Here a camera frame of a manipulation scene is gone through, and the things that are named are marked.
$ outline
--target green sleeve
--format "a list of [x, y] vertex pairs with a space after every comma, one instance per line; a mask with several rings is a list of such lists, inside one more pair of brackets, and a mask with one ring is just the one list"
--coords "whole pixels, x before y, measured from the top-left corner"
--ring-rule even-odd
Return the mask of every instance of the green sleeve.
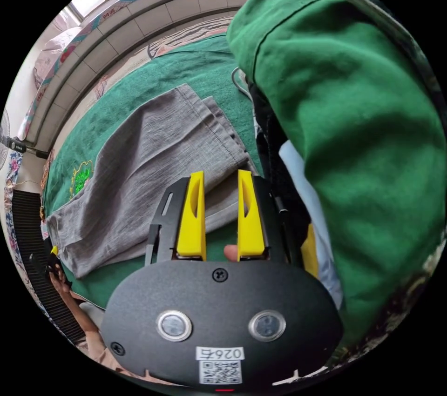
[[227, 38], [305, 161], [352, 345], [440, 242], [439, 116], [410, 61], [345, 0], [249, 0]]

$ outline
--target label sticker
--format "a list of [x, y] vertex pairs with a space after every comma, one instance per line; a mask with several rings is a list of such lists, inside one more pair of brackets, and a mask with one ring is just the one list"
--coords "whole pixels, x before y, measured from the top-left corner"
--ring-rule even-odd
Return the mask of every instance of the label sticker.
[[209, 385], [235, 385], [242, 383], [241, 360], [244, 349], [196, 347], [199, 362], [199, 382]]
[[42, 233], [42, 239], [46, 240], [48, 238], [48, 229], [46, 222], [41, 222], [41, 233]]
[[196, 360], [244, 360], [244, 349], [239, 348], [205, 348], [196, 347]]

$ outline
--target black radiator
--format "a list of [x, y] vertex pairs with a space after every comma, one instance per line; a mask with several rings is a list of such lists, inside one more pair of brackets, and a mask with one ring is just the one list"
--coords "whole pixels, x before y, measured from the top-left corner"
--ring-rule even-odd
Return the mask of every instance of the black radiator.
[[29, 261], [29, 256], [33, 254], [43, 268], [47, 262], [41, 234], [40, 206], [41, 199], [38, 193], [14, 190], [12, 213], [17, 246], [29, 280], [42, 305], [67, 338], [76, 343], [84, 336], [81, 327], [52, 284], [37, 273]]

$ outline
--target folded gray trousers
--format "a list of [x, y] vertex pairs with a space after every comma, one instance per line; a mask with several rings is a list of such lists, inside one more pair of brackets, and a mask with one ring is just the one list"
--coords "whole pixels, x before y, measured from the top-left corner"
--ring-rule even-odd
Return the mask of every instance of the folded gray trousers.
[[165, 189], [205, 176], [210, 232], [237, 219], [237, 170], [256, 173], [212, 97], [183, 84], [136, 109], [99, 152], [84, 188], [47, 218], [48, 234], [76, 278], [146, 252], [149, 225]]

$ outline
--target green cloth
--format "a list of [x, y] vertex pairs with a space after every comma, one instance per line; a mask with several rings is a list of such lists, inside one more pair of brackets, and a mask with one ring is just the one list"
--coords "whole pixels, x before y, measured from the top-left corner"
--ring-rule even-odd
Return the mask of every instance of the green cloth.
[[[231, 72], [236, 66], [223, 34], [174, 49], [124, 77], [83, 116], [65, 140], [49, 171], [43, 196], [45, 213], [51, 214], [70, 200], [73, 170], [82, 162], [92, 160], [94, 164], [105, 141], [132, 111], [183, 83], [188, 83], [202, 99], [214, 97], [261, 171], [254, 140], [252, 105], [231, 81]], [[224, 246], [235, 244], [236, 240], [236, 222], [208, 234], [208, 259], [225, 261]], [[68, 279], [73, 281], [74, 292], [105, 307], [116, 286], [143, 264], [144, 257], [111, 264], [82, 280], [75, 279], [67, 268], [65, 270]]]
[[248, 0], [227, 40], [305, 161], [353, 346], [440, 242], [439, 116], [409, 60], [345, 0]]

